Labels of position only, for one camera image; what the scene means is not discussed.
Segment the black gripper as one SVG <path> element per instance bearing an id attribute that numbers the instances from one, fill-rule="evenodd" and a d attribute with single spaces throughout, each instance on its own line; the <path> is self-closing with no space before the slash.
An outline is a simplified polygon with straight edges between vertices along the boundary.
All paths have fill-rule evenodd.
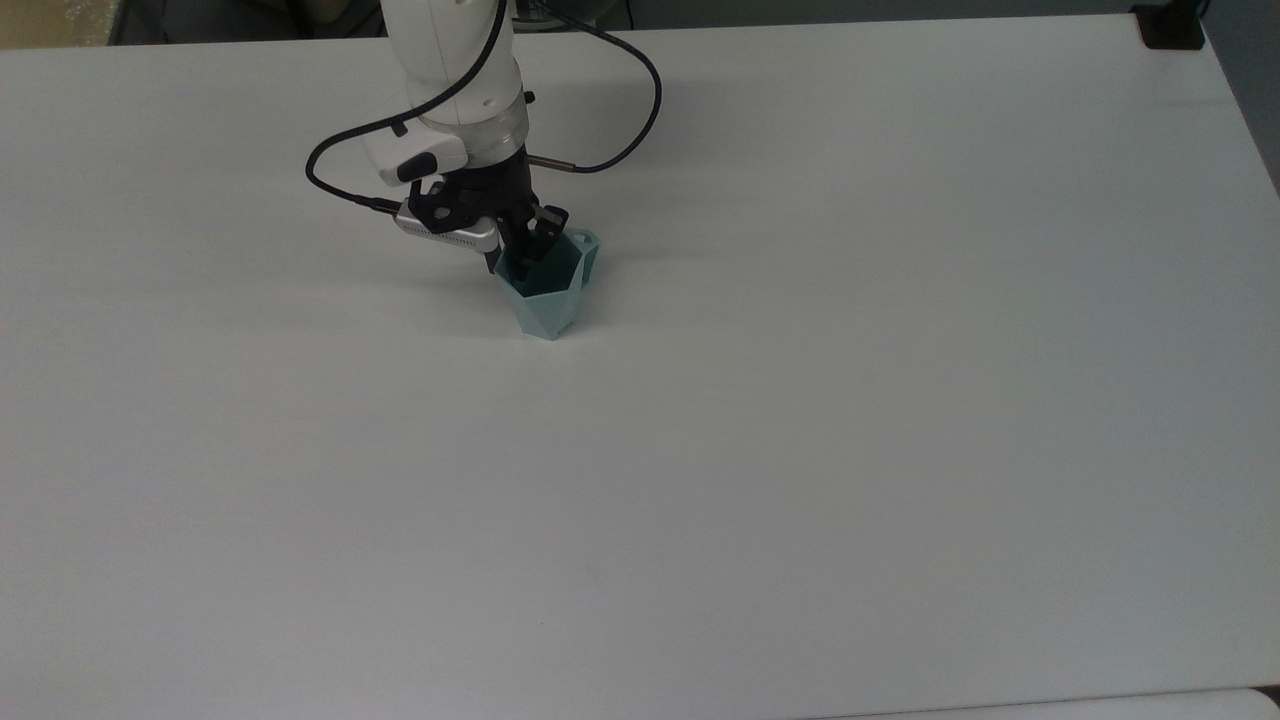
<path id="1" fill-rule="evenodd" d="M 422 232 L 483 254 L 492 275 L 509 274 L 511 255 L 526 272 L 541 263 L 564 232 L 570 213 L 536 204 L 526 149 L 494 165 L 453 170 L 428 190 L 416 181 L 410 217 Z"/>

